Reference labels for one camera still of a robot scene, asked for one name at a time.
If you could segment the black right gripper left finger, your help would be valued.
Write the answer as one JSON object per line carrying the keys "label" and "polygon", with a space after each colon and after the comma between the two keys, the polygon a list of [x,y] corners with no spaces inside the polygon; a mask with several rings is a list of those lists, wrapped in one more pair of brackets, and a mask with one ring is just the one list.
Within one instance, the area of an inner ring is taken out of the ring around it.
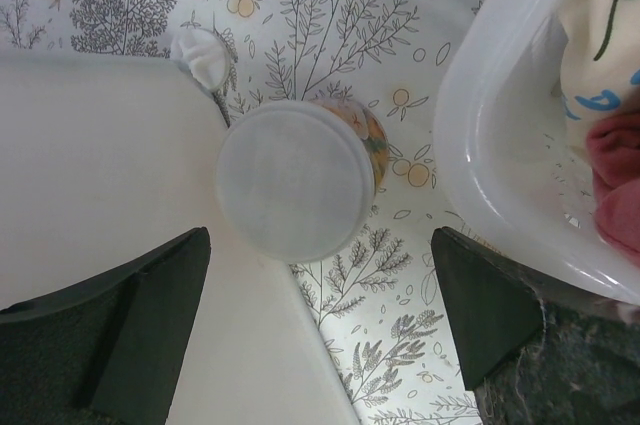
{"label": "black right gripper left finger", "polygon": [[164,424],[211,257],[194,228],[1,312],[4,424]]}

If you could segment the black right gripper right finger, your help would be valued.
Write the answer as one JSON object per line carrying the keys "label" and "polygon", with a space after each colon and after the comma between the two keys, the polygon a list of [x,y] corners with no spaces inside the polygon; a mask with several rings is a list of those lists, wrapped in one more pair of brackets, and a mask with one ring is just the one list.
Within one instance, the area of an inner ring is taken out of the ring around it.
{"label": "black right gripper right finger", "polygon": [[463,383],[475,390],[543,329],[543,311],[511,274],[516,262],[449,227],[433,232],[431,251]]}

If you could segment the white lid yellow jar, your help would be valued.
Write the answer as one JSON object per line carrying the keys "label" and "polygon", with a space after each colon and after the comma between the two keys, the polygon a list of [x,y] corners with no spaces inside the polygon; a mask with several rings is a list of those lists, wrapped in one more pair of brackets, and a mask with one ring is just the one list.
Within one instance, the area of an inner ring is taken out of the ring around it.
{"label": "white lid yellow jar", "polygon": [[262,254],[321,261],[359,233],[389,160],[381,122],[355,100],[269,102],[231,124],[218,154],[216,198]]}

